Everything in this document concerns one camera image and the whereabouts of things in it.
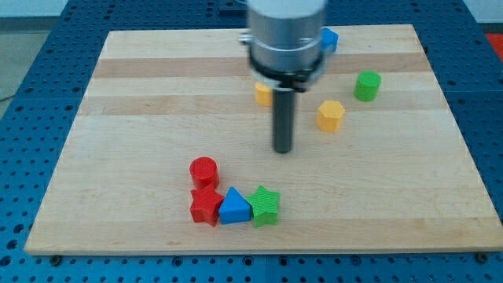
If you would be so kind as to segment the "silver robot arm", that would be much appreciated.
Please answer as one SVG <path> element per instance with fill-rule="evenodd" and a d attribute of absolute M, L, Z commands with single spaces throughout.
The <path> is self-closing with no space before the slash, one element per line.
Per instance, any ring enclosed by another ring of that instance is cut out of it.
<path fill-rule="evenodd" d="M 248 0 L 248 47 L 252 74 L 272 93 L 272 146 L 276 153 L 293 147 L 296 95 L 322 74 L 321 48 L 326 0 Z"/>

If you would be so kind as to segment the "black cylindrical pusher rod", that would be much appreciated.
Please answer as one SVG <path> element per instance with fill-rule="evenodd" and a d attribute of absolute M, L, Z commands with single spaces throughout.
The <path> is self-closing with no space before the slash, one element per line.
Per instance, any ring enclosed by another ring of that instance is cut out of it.
<path fill-rule="evenodd" d="M 274 89 L 272 96 L 272 143 L 276 153 L 292 150 L 296 93 L 290 89 Z"/>

